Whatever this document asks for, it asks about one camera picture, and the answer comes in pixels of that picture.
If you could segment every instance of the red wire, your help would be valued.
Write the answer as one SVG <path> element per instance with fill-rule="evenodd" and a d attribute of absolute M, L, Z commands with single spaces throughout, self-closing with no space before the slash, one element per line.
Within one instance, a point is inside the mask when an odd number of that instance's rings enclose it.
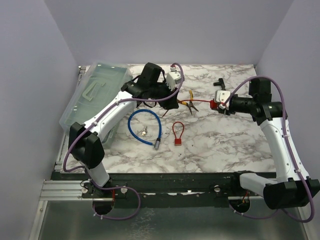
<path fill-rule="evenodd" d="M 181 124 L 181 125 L 182 125 L 182 132 L 181 132 L 180 137 L 179 137 L 179 139 L 180 139 L 181 136 L 182 136 L 182 134 L 184 133 L 185 125 L 184 125 L 182 122 L 180 122 L 180 121 L 176 121 L 175 123 L 173 123 L 173 125 L 172 125 L 172 131 L 173 131 L 173 134 L 174 134 L 175 139 L 177 139 L 177 135 L 176 135 L 176 132 L 175 132 L 175 124 Z"/>
<path fill-rule="evenodd" d="M 201 100 L 201 99 L 185 99 L 180 102 L 187 102 L 187 101 L 210 103 L 210 101 L 208 100 Z"/>

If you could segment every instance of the gray wall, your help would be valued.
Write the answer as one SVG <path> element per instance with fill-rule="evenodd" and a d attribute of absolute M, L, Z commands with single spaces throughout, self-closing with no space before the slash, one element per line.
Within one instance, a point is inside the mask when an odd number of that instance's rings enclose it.
<path fill-rule="evenodd" d="M 44 0 L 79 65 L 257 64 L 293 0 Z"/>
<path fill-rule="evenodd" d="M 42 0 L 0 7 L 0 238 L 28 239 L 77 65 Z"/>
<path fill-rule="evenodd" d="M 319 12 L 319 0 L 295 0 L 256 68 L 280 84 L 294 143 L 312 178 L 320 178 Z M 313 223 L 320 226 L 320 194 L 314 200 Z"/>

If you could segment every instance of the table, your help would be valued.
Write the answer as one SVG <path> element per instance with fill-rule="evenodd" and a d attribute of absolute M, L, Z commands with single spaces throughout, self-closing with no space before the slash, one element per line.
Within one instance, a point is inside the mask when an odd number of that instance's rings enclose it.
<path fill-rule="evenodd" d="M 160 65 L 165 72 L 169 65 Z M 144 65 L 130 65 L 133 76 L 141 73 Z M 220 88 L 213 83 L 223 78 L 226 89 L 232 91 L 245 79 L 255 76 L 253 65 L 183 65 L 185 82 L 178 99 L 189 99 L 192 90 L 194 99 L 212 100 Z M 238 94 L 247 96 L 248 84 Z M 158 150 L 136 140 L 128 130 L 125 116 L 119 124 L 111 149 L 105 150 L 103 165 L 109 173 L 220 173 L 250 170 L 254 172 L 274 172 L 275 166 L 263 132 L 253 122 L 249 114 L 237 113 L 227 116 L 210 109 L 207 102 L 194 102 L 199 112 L 192 115 L 186 106 L 170 110 L 163 118 L 165 110 L 157 104 L 152 110 L 160 116 L 162 138 Z M 140 109 L 148 108 L 143 104 Z M 181 121 L 185 125 L 181 137 L 182 145 L 174 146 L 172 125 Z M 144 127 L 148 133 L 144 139 L 155 142 L 158 136 L 158 122 L 149 113 L 135 115 L 131 121 L 132 130 L 141 136 Z M 62 146 L 63 160 L 68 141 Z M 67 168 L 79 163 L 70 156 Z"/>

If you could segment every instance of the blue cable lock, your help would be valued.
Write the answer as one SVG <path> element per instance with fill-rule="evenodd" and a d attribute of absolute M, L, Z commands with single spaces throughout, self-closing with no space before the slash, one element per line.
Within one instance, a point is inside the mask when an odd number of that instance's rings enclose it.
<path fill-rule="evenodd" d="M 151 113 L 152 115 L 155 116 L 155 118 L 157 119 L 158 123 L 159 123 L 159 134 L 158 134 L 158 138 L 156 139 L 155 143 L 152 143 L 150 141 L 146 141 L 146 140 L 143 140 L 141 139 L 140 137 L 138 137 L 131 129 L 131 125 L 130 125 L 130 122 L 131 122 L 131 119 L 134 115 L 138 114 L 138 113 L 141 113 L 141 112 L 147 112 L 147 113 Z M 132 134 L 132 136 L 134 136 L 137 140 L 139 140 L 140 142 L 144 143 L 144 144 L 148 144 L 148 145 L 154 145 L 154 148 L 156 150 L 159 149 L 159 145 L 160 145 L 160 141 L 161 141 L 161 132 L 162 132 L 162 126 L 161 126 L 161 122 L 160 122 L 160 118 L 158 117 L 158 115 L 154 112 L 154 111 L 151 111 L 149 109 L 139 109 L 135 112 L 133 112 L 131 114 L 131 116 L 129 117 L 128 119 L 128 129 L 130 131 L 130 133 Z"/>

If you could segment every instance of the red cable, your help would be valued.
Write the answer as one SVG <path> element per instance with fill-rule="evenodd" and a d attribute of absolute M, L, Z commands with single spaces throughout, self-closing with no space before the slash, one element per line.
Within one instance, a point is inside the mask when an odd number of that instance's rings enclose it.
<path fill-rule="evenodd" d="M 182 132 L 181 132 L 179 138 L 177 138 L 177 135 L 176 135 L 176 132 L 175 132 L 175 124 L 181 124 L 181 125 L 182 125 Z M 181 146 L 181 144 L 182 144 L 181 136 L 182 136 L 182 134 L 184 133 L 184 130 L 185 130 L 185 125 L 184 125 L 182 122 L 176 121 L 176 122 L 173 123 L 173 125 L 172 125 L 172 131 L 173 131 L 174 138 L 175 138 L 175 139 L 174 139 L 174 145 L 175 145 L 175 146 Z"/>
<path fill-rule="evenodd" d="M 185 99 L 180 102 L 187 102 L 187 101 L 210 103 L 210 101 L 208 101 L 208 100 L 201 100 L 201 99 Z"/>

